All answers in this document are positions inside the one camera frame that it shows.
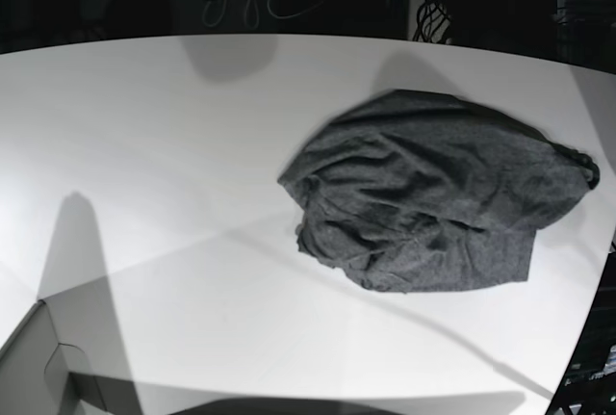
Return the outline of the dark grey t-shirt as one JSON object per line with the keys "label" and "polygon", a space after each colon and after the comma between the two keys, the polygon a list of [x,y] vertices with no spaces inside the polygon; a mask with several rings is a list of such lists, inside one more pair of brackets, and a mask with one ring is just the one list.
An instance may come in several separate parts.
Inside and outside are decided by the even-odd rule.
{"label": "dark grey t-shirt", "polygon": [[458,97],[394,90],[330,120],[279,185],[299,250],[379,293],[528,278],[537,233],[601,179],[586,154]]}

